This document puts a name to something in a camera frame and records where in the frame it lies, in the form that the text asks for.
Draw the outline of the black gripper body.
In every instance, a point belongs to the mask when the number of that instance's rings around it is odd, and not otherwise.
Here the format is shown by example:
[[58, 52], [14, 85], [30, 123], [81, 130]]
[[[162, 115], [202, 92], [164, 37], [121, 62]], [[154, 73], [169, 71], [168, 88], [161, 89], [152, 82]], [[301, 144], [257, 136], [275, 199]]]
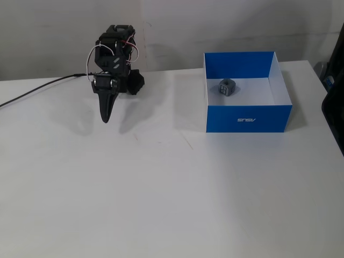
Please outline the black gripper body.
[[127, 63], [123, 53], [116, 54], [106, 45], [96, 45], [95, 64], [102, 70], [93, 74], [92, 87], [95, 93], [109, 92], [111, 95], [127, 91]]

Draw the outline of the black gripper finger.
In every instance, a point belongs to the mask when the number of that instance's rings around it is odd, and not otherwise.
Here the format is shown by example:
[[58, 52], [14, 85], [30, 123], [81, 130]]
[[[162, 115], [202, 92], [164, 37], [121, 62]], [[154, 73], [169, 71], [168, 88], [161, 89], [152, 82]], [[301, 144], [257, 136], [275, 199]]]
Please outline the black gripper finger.
[[101, 119], [104, 123], [107, 123], [111, 115], [111, 111], [110, 111], [111, 95], [105, 94], [105, 93], [99, 93], [98, 99], [99, 99], [99, 109], [100, 109]]
[[115, 100], [117, 99], [119, 93], [115, 93], [115, 94], [111, 94], [109, 96], [109, 104], [108, 104], [108, 118], [111, 117], [111, 113], [112, 113], [112, 109], [113, 109], [113, 105]]

